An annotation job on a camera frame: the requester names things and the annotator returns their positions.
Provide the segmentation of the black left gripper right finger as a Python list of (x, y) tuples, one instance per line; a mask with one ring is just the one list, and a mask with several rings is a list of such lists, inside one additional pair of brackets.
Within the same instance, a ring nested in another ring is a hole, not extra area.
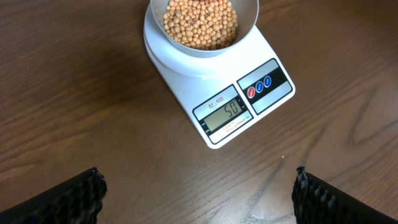
[(397, 224), (304, 167), (297, 168), (292, 201), (297, 224)]

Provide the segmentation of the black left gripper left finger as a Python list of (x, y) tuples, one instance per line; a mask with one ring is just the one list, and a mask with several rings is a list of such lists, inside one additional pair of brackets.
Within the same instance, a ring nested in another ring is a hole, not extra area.
[(1, 212), (1, 223), (96, 224), (108, 191), (92, 167), (25, 202)]

